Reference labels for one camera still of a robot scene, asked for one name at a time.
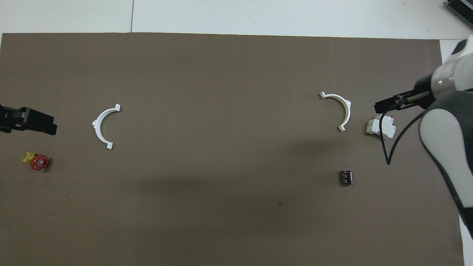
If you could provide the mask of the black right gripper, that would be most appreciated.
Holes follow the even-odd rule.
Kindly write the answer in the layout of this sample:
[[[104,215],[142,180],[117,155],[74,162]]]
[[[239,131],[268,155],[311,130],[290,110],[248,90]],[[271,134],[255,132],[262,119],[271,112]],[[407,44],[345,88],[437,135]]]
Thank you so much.
[[[417,80],[412,90],[401,93],[400,96],[397,95],[376,102],[374,104],[375,112],[387,113],[392,110],[399,110],[400,108],[410,108],[414,106],[428,108],[435,101],[435,97],[433,96],[431,89],[432,76],[433,74],[429,74],[428,76]],[[427,93],[427,95],[412,102],[402,104],[402,98],[411,98],[422,93]]]

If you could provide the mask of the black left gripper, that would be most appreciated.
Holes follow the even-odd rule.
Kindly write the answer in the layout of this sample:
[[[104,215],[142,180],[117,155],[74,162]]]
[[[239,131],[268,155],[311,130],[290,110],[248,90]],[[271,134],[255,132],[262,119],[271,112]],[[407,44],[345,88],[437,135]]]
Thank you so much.
[[[32,108],[15,109],[0,105],[0,131],[11,133],[12,130],[56,135],[57,125],[54,124],[53,116]]]

